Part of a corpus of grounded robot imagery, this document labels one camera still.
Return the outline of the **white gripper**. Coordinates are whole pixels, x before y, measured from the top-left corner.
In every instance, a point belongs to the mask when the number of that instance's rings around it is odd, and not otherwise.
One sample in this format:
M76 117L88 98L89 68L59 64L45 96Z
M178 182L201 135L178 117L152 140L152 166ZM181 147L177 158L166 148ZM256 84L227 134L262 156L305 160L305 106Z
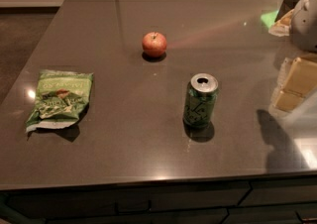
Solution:
M317 53L317 0L300 0L296 4L291 18L290 37L299 49ZM279 110L290 112L303 101L299 95L307 95L316 86L317 61L297 57L283 83L284 91L274 93L272 104Z

